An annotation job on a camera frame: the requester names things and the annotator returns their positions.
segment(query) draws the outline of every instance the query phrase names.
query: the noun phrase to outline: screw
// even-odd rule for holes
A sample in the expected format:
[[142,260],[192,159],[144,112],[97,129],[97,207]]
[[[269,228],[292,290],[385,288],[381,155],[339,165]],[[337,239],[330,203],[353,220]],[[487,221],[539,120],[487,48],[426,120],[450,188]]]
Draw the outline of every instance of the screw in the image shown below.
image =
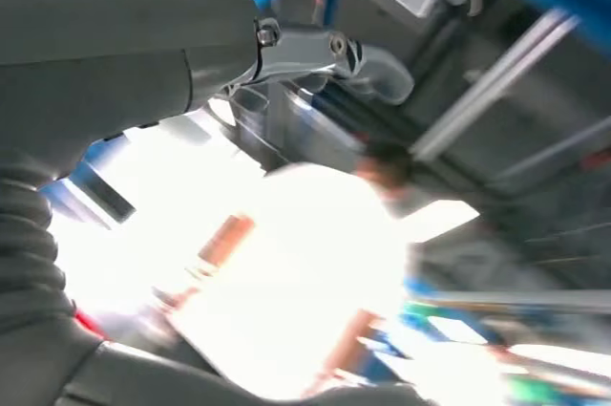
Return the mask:
[[272,27],[262,27],[256,38],[261,46],[274,46],[278,41],[278,33]]
[[335,34],[330,38],[330,47],[335,55],[344,55],[345,53],[345,40],[343,35]]

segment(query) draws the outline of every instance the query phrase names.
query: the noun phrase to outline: overhead light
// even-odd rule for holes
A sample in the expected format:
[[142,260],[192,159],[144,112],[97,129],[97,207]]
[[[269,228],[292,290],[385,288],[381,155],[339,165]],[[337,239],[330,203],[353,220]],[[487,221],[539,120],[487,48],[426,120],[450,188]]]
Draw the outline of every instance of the overhead light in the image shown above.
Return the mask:
[[233,112],[232,111],[232,105],[230,105],[228,100],[212,97],[208,100],[208,105],[210,105],[210,110],[212,110],[213,113],[216,115],[221,121],[229,126],[235,126],[235,118],[233,116]]
[[566,366],[574,370],[611,377],[611,356],[603,353],[578,351],[566,347],[539,344],[518,344],[509,352],[536,360]]
[[410,214],[400,223],[410,242],[422,243],[440,236],[479,216],[479,212],[463,201],[435,201]]
[[428,317],[428,322],[444,336],[454,342],[464,344],[488,344],[484,336],[462,320],[444,317]]

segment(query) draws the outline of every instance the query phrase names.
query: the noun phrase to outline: white shirt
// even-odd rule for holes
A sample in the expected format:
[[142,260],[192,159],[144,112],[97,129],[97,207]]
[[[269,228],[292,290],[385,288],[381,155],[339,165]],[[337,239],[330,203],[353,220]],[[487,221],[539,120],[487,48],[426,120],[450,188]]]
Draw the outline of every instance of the white shirt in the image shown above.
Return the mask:
[[290,165],[253,188],[241,212],[254,228],[174,319],[233,382],[296,398],[359,309],[400,309],[407,246],[367,182]]

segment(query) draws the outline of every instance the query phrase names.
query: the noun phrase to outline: dark hair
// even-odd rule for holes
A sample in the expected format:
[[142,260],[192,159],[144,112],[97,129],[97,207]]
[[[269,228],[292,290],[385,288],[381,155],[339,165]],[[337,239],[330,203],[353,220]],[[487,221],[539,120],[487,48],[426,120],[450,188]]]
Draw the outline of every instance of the dark hair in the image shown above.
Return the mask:
[[413,157],[400,143],[370,140],[365,143],[362,156],[374,162],[389,186],[404,186],[411,182],[413,175]]

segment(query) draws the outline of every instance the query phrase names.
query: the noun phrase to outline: green object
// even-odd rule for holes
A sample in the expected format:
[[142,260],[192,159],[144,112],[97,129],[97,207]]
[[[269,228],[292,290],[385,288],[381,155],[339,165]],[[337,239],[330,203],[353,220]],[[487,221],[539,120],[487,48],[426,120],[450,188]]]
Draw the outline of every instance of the green object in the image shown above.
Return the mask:
[[543,380],[511,376],[507,382],[514,400],[539,404],[557,404],[560,400],[558,391]]
[[420,317],[440,316],[440,314],[443,313],[443,310],[438,306],[422,303],[407,303],[404,308],[404,311]]

